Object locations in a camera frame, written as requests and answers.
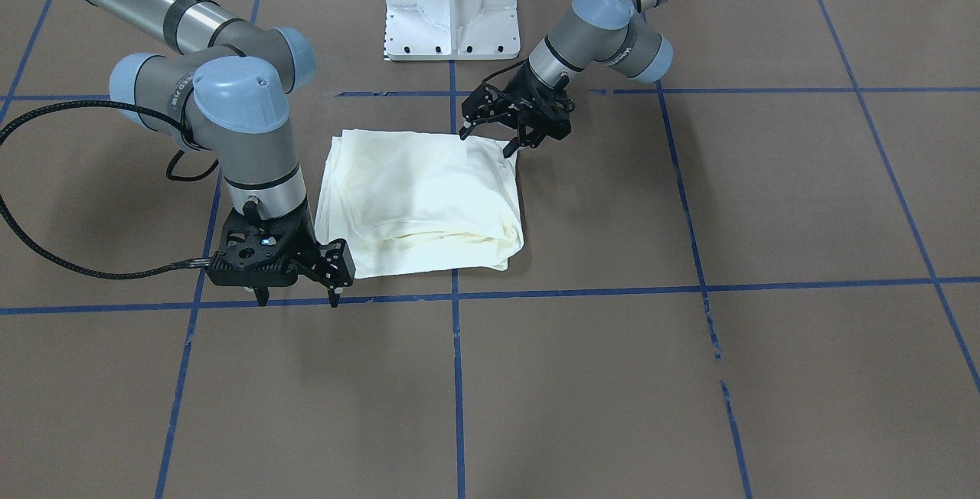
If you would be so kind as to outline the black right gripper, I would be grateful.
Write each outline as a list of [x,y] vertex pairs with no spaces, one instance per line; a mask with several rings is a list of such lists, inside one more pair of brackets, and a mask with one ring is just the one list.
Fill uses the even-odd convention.
[[218,286],[254,289],[260,307],[269,303],[269,289],[283,289],[305,276],[328,289],[329,306],[337,308],[342,289],[354,282],[356,266],[343,238],[319,243],[309,206],[302,204],[274,219],[260,219],[257,209],[231,210],[205,272]]

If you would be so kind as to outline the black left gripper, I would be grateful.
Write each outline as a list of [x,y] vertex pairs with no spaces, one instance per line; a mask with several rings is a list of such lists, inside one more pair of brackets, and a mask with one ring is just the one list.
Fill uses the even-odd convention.
[[574,102],[566,88],[570,76],[559,73],[557,85],[542,83],[529,62],[518,62],[491,73],[462,102],[463,124],[459,139],[466,140],[476,126],[501,123],[517,130],[501,153],[511,158],[521,148],[536,148],[546,137],[565,139],[571,132]]

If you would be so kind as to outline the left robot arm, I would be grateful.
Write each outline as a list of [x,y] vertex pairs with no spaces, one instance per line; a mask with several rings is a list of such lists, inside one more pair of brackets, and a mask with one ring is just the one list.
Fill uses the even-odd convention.
[[483,81],[462,102],[459,137],[498,123],[515,131],[501,150],[511,157],[544,139],[570,134],[574,104],[567,87],[590,64],[602,64],[636,83],[655,83],[671,67],[675,50],[643,15],[671,0],[571,0],[567,13],[529,57],[511,67],[504,87]]

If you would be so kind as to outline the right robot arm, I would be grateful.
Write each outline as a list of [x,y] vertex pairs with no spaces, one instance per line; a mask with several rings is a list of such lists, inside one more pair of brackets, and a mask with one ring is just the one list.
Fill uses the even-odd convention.
[[266,306],[270,289],[305,276],[325,287],[330,305],[338,306],[356,266],[346,240],[322,243],[315,236],[287,99],[315,76],[308,39],[293,28],[258,28],[213,0],[84,1],[164,42],[176,56],[123,57],[109,77],[108,100],[34,109],[8,122],[2,137],[39,116],[99,107],[168,134],[182,153],[210,151],[216,156],[211,167],[223,172],[232,202],[223,238],[209,257],[115,273],[84,268],[46,250],[3,206],[11,232],[40,257],[96,279],[200,269],[211,283],[249,289]]

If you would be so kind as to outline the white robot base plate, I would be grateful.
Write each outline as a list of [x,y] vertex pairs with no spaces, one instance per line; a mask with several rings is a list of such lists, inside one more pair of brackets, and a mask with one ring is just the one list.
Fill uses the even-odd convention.
[[510,60],[521,53],[518,0],[385,0],[391,62]]

